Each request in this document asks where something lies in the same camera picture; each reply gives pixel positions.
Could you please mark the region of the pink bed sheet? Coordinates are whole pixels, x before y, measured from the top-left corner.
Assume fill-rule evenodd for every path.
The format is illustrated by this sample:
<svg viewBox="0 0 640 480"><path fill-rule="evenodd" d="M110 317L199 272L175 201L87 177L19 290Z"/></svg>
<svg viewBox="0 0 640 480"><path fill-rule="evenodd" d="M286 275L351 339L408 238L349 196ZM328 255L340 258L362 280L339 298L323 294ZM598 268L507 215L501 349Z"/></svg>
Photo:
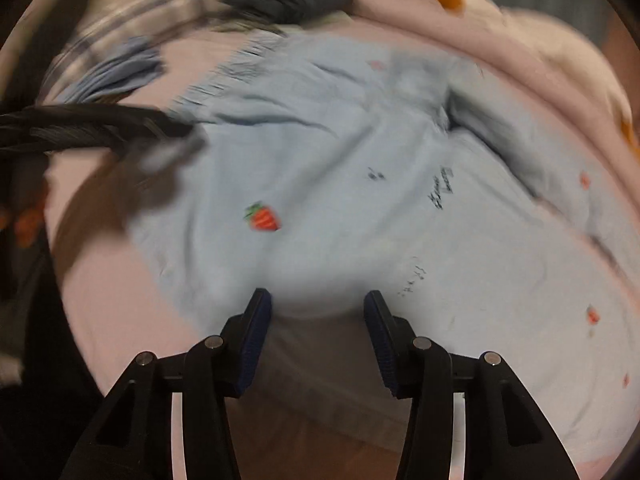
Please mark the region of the pink bed sheet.
<svg viewBox="0 0 640 480"><path fill-rule="evenodd" d="M186 354L221 333L254 292L209 328L195 328L163 300L119 214L120 158L105 148L54 155L53 263L75 348L101 405L64 469L66 479L169 479L172 446L186 468Z"/></svg>

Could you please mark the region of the blue-grey folded garment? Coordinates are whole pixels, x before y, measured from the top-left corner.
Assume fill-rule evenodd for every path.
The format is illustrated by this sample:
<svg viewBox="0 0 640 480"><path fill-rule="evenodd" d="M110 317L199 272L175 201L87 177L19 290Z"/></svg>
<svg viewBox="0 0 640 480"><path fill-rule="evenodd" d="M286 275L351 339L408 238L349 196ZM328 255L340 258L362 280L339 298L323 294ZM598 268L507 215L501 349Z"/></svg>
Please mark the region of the blue-grey folded garment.
<svg viewBox="0 0 640 480"><path fill-rule="evenodd" d="M163 75L160 49L144 37L134 37L116 48L104 61L65 87L55 104L115 102Z"/></svg>

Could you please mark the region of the white goose plush toy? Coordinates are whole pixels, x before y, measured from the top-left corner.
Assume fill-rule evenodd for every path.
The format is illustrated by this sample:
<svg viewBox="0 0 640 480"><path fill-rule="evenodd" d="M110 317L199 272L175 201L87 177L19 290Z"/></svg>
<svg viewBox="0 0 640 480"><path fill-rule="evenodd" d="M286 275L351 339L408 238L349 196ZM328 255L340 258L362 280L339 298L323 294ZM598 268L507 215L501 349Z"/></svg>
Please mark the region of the white goose plush toy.
<svg viewBox="0 0 640 480"><path fill-rule="evenodd" d="M437 0L484 28L526 47L541 62L564 74L588 98L604 108L628 144L639 154L626 91L604 54L581 32L551 15L498 6L492 0Z"/></svg>

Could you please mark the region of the plaid shirt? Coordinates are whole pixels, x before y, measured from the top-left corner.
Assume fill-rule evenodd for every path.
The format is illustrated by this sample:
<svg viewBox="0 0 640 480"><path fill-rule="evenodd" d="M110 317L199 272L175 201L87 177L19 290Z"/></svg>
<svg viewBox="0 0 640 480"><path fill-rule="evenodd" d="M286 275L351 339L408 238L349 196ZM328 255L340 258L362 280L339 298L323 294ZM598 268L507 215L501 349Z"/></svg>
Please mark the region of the plaid shirt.
<svg viewBox="0 0 640 480"><path fill-rule="evenodd" d="M219 9L218 0L127 0L110 6L72 33L49 65L38 100L53 101L125 41L145 37L162 44L205 25Z"/></svg>

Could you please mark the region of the light blue denim pants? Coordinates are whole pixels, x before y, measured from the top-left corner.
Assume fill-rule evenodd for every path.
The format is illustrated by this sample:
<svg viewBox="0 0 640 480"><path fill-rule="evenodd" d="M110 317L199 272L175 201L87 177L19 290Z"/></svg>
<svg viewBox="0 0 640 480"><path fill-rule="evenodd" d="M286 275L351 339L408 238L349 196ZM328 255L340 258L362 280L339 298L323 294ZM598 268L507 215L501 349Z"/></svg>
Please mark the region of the light blue denim pants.
<svg viewBox="0 0 640 480"><path fill-rule="evenodd" d="M126 162L126 226L201 335L258 287L258 385L399 450L362 318L500 353L578 463L639 417L639 223L565 128L486 68L332 35L262 35L175 100L189 139Z"/></svg>

